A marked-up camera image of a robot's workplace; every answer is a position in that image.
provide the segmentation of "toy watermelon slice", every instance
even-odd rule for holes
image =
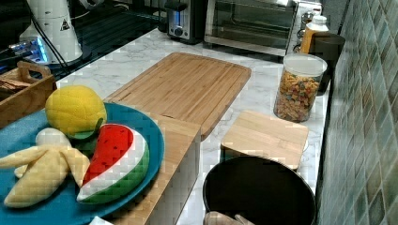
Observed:
[[[120,198],[144,180],[148,164],[148,145],[140,133],[118,124],[103,125],[77,201],[107,203]]]

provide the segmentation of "kitchen counter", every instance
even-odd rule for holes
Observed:
[[[244,110],[274,115],[273,104],[279,86],[283,65],[267,61],[264,54],[234,53],[231,49],[204,48],[202,43],[185,45],[171,40],[157,29],[135,39],[129,44],[101,57],[68,77],[57,82],[58,87],[82,84],[94,89],[101,98],[106,98],[123,84],[137,77],[163,57],[173,52],[193,53],[239,64],[252,70],[252,76],[222,120],[201,142],[200,172],[192,193],[178,220],[179,225],[202,224],[205,207],[202,186],[208,171],[220,160],[220,144],[227,130]],[[317,97],[312,114],[307,122],[308,147],[304,150],[298,174],[315,191],[322,142],[323,126],[328,103],[328,93]]]

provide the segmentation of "black container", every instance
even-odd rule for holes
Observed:
[[[319,84],[318,96],[325,94],[344,44],[345,39],[343,37],[329,32],[317,32],[313,34],[308,53],[318,56],[328,63],[328,69],[324,72]]]
[[[207,212],[255,225],[315,224],[314,195],[305,181],[283,164],[260,157],[234,157],[217,164],[204,188]]]

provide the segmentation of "blue plate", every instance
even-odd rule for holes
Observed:
[[[0,224],[86,224],[94,216],[104,217],[124,204],[133,200],[147,187],[157,174],[164,155],[164,140],[159,127],[151,118],[132,108],[105,103],[108,123],[128,126],[140,132],[146,139],[150,149],[149,168],[144,181],[130,194],[106,204],[87,205],[76,202],[79,188],[71,175],[46,201],[24,209],[11,209],[2,201],[18,181],[14,169],[0,170]],[[0,158],[13,152],[36,145],[35,139],[39,131],[48,128],[44,111],[30,114],[7,127],[0,129]]]

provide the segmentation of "green watermelon rind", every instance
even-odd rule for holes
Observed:
[[[80,201],[80,203],[108,203],[119,199],[135,189],[145,178],[149,166],[149,148],[145,144],[144,155],[129,173],[108,188]]]

